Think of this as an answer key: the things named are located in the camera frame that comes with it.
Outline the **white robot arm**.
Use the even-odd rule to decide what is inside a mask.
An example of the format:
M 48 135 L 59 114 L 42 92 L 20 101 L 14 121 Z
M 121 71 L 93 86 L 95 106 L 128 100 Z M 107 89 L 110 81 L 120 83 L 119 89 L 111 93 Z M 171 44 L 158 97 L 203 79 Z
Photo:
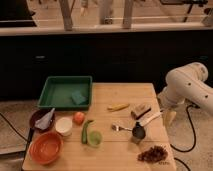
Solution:
M 172 123 L 176 116 L 175 108 L 185 100 L 213 115 L 213 88 L 205 84 L 207 78 L 207 67 L 199 62 L 172 69 L 166 74 L 166 86 L 157 95 L 163 108 L 165 126 Z

